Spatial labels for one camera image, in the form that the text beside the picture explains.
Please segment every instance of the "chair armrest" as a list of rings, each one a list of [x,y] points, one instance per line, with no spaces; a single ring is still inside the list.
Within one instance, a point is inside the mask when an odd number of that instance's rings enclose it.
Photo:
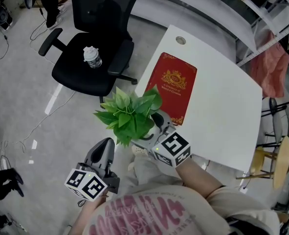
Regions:
[[[58,40],[58,36],[62,33],[63,29],[57,28],[54,29],[51,34],[45,39],[43,44],[41,45],[38,53],[40,56],[45,56],[48,52],[48,50],[51,48],[52,45],[54,45],[56,48],[60,49],[61,51],[64,51],[65,45]]]
[[[110,75],[119,76],[123,72],[131,58],[133,47],[134,43],[130,40],[125,39],[121,43],[108,69]]]

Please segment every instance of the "red book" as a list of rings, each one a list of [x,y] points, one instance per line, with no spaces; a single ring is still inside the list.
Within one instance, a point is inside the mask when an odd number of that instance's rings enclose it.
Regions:
[[[163,52],[152,72],[146,91],[157,85],[163,99],[161,110],[182,125],[192,93],[197,68]]]

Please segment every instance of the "potted plant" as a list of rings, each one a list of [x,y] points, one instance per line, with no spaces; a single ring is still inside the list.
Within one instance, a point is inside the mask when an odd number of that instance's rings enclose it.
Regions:
[[[116,88],[112,98],[104,97],[105,103],[101,106],[106,111],[94,113],[107,129],[113,129],[117,136],[117,144],[128,146],[131,139],[145,137],[154,127],[151,115],[159,110],[162,99],[155,85],[146,91],[143,96],[137,97],[135,93],[127,95]]]

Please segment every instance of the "table grommet hole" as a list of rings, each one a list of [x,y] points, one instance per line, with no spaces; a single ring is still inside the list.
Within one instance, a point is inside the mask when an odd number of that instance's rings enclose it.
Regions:
[[[186,43],[186,40],[183,37],[180,37],[180,36],[176,37],[176,41],[180,45],[185,45],[185,43]]]

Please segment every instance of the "black office chair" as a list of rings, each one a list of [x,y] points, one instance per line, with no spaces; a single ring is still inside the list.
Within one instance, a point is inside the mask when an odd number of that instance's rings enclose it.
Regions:
[[[134,43],[127,31],[130,12],[136,0],[72,0],[75,27],[87,33],[78,33],[66,46],[58,36],[57,28],[42,44],[39,54],[45,56],[52,45],[62,51],[52,76],[64,86],[89,95],[110,93],[117,78],[137,84],[137,80],[122,75],[129,67]],[[98,48],[103,61],[93,69],[84,62],[84,47]]]

